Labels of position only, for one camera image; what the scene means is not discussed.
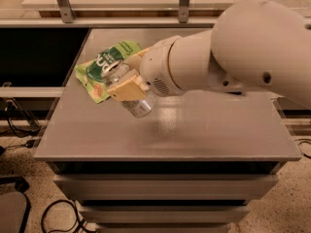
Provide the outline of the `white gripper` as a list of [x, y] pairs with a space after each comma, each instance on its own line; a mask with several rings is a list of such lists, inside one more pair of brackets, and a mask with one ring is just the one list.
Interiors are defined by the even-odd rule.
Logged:
[[183, 95], [184, 91], [174, 83], [169, 69], [169, 53], [179, 39], [180, 36], [173, 36], [160, 40], [151, 48], [129, 56], [124, 63], [130, 69], [140, 71], [141, 76], [133, 75], [112, 84], [107, 93], [116, 101], [145, 99], [149, 90], [161, 97]]

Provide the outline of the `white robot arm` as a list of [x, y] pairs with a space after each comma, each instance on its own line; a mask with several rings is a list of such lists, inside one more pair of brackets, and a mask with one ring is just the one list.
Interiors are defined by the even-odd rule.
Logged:
[[268, 90], [311, 108], [311, 30], [302, 15], [271, 0], [226, 9], [213, 28], [173, 36], [125, 60], [107, 87], [117, 101], [190, 90]]

